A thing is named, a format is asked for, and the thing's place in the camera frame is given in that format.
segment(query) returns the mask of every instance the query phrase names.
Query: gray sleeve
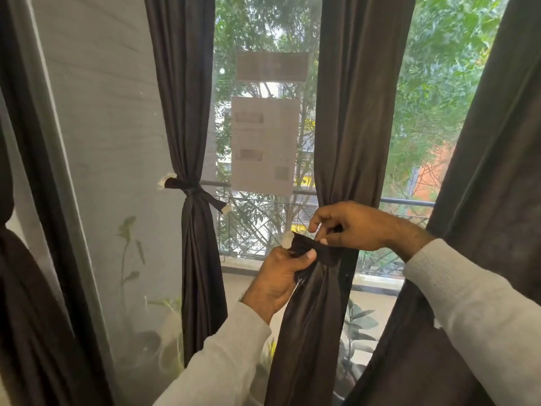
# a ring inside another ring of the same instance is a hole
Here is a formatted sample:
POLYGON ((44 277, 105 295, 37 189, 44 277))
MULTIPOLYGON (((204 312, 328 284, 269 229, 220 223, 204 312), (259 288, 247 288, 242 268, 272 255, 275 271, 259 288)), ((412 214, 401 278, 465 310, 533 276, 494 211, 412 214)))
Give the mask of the gray sleeve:
POLYGON ((541 307, 443 240, 406 265, 455 349, 497 405, 541 405, 541 307))
POLYGON ((271 328, 251 308, 237 303, 154 406, 242 404, 270 334, 271 328))

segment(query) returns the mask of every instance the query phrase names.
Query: gray wall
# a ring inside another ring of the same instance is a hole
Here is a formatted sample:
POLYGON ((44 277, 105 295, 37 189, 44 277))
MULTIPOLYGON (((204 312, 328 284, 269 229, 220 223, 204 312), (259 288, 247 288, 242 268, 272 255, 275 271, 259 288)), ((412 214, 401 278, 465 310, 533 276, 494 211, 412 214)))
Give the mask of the gray wall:
POLYGON ((137 216, 126 284, 136 330, 167 312, 145 306, 181 290, 180 191, 157 191, 171 172, 143 0, 32 0, 65 152, 113 349, 122 345, 118 225, 137 216))

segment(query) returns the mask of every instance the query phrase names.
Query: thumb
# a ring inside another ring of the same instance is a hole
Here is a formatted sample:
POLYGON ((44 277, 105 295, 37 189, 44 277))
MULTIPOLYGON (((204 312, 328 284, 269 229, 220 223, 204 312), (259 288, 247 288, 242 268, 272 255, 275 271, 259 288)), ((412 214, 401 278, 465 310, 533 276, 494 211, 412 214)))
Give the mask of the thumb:
POLYGON ((328 234, 322 240, 320 240, 320 242, 323 245, 335 246, 335 247, 343 246, 343 241, 344 241, 343 232, 336 232, 333 234, 328 234))
POLYGON ((315 261, 315 258, 318 254, 314 249, 309 250, 303 256, 299 258, 292 258, 289 260, 290 268, 294 271, 300 271, 301 269, 306 269, 312 262, 315 261))

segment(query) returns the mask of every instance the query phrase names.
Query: balcony railing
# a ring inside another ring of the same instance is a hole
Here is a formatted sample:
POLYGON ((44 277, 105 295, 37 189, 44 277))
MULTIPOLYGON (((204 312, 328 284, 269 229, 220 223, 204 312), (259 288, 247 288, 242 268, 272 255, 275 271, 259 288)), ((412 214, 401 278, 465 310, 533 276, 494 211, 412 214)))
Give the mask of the balcony railing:
MULTIPOLYGON (((316 192, 297 189, 292 197, 261 195, 232 191, 229 183, 202 181, 216 187, 216 195, 229 203, 232 211, 216 217, 216 237, 220 254, 227 257, 263 260, 269 251, 281 244, 286 231, 312 237, 310 218, 318 208, 316 192)), ((382 198, 380 209, 426 226, 434 202, 382 198)), ((394 252, 361 251, 356 272, 380 277, 401 278, 403 262, 394 252)))

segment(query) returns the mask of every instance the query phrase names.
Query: person's left hand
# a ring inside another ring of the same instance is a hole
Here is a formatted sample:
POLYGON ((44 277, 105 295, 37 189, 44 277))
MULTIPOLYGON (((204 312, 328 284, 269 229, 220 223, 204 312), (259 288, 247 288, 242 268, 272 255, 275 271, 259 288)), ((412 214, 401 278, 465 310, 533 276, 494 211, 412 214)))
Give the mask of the person's left hand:
POLYGON ((315 258, 315 250, 310 250, 299 258, 292 258, 291 252, 281 246, 274 248, 261 265, 258 276, 241 302, 251 307, 269 324, 273 315, 291 297, 296 286, 295 272, 310 266, 315 258))

